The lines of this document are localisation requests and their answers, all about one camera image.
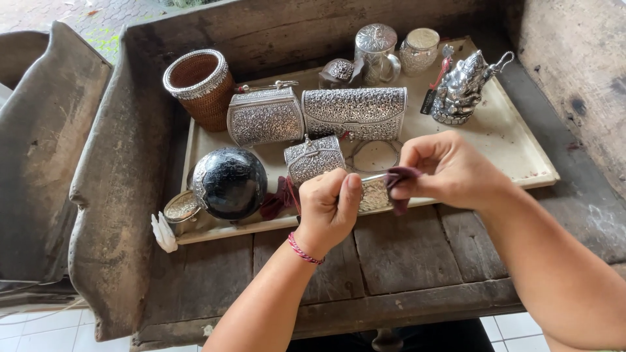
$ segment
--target maroon polishing cloth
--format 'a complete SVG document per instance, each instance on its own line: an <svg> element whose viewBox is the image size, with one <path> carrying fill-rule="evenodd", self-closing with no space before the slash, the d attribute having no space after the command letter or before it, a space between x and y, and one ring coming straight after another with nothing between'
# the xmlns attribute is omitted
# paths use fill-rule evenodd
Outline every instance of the maroon polishing cloth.
<svg viewBox="0 0 626 352"><path fill-rule="evenodd" d="M385 185L387 186L387 194L389 195L389 200L393 204L393 212L394 214L396 214L396 216L406 214L408 210L409 200L408 199L401 199L401 200L392 199L391 190L398 183L404 180L416 179L420 176L422 176L422 171L419 171L418 169L414 167L395 166L387 170L387 175L385 175Z"/></svg>
<svg viewBox="0 0 626 352"><path fill-rule="evenodd" d="M274 220L276 217L286 208L293 207L295 202L300 202L300 196L298 189L291 184L291 189L294 192L295 199L291 196L289 191L288 182L291 179L286 179L283 176L278 177L278 190L276 193L266 193L263 198L263 204L259 209L261 217L264 221Z"/></svg>

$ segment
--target silver purse handle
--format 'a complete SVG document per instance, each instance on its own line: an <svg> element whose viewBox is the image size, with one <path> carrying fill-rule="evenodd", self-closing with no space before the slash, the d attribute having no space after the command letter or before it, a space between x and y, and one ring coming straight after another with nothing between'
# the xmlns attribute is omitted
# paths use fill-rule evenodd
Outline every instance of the silver purse handle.
<svg viewBox="0 0 626 352"><path fill-rule="evenodd" d="M354 165L354 157L361 151L361 149L363 149L363 147L365 147L366 145L368 145L370 143L373 143L373 142L383 142L383 143L389 145L393 149L394 153L396 154L396 161L393 163L392 167L398 165L398 162L400 161L400 152L396 149L396 147L393 145L393 143L388 142L386 140L363 140L359 144L357 144L356 147L354 147L354 149L352 150L352 153L350 154L350 156L348 156L346 158L346 166L351 168L351 169L353 169L354 171L360 172L360 173L381 173L381 172L385 172L385 171L389 170L390 168L386 168L384 170L377 170L377 171L364 171L364 170L361 170L361 169L357 168ZM398 143L398 144L400 144L402 146L404 145L399 140L393 140L392 142L396 142L396 143Z"/></svg>

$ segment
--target silver jar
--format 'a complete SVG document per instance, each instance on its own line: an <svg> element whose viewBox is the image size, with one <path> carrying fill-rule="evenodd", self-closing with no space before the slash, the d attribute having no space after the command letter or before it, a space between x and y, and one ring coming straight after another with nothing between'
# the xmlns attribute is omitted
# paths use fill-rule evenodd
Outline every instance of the silver jar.
<svg viewBox="0 0 626 352"><path fill-rule="evenodd" d="M354 59L363 59L363 84L376 86L393 82L400 75L401 65L393 55L398 35L385 24L368 24L356 34Z"/></svg>
<svg viewBox="0 0 626 352"><path fill-rule="evenodd" d="M408 77L426 71L437 58L439 34L429 28L412 30L400 46L402 72Z"/></svg>

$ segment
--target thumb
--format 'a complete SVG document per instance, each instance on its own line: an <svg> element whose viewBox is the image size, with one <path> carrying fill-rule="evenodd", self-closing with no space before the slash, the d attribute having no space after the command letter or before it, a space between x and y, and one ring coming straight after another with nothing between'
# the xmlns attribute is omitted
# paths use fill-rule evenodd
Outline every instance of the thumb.
<svg viewBox="0 0 626 352"><path fill-rule="evenodd" d="M356 221L359 203L361 203L361 178L357 173L351 173L346 176L341 185L337 218L340 221L351 221L352 219Z"/></svg>
<svg viewBox="0 0 626 352"><path fill-rule="evenodd" d="M416 179L409 179L398 183L391 190L391 198L401 200L412 197L439 199L444 184L437 175L422 175Z"/></svg>

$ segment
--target silver ganesha statue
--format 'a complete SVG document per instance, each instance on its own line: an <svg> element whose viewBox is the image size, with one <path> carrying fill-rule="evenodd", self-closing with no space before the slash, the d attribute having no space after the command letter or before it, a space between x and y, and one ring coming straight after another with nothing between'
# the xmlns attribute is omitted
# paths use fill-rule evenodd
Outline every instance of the silver ganesha statue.
<svg viewBox="0 0 626 352"><path fill-rule="evenodd" d="M446 75L437 87L431 115L447 125L466 123L476 105L482 100L484 85L497 75L513 59L512 51L502 56L494 65L488 65L482 51L478 50L465 60L459 60L456 66L450 64Z"/></svg>

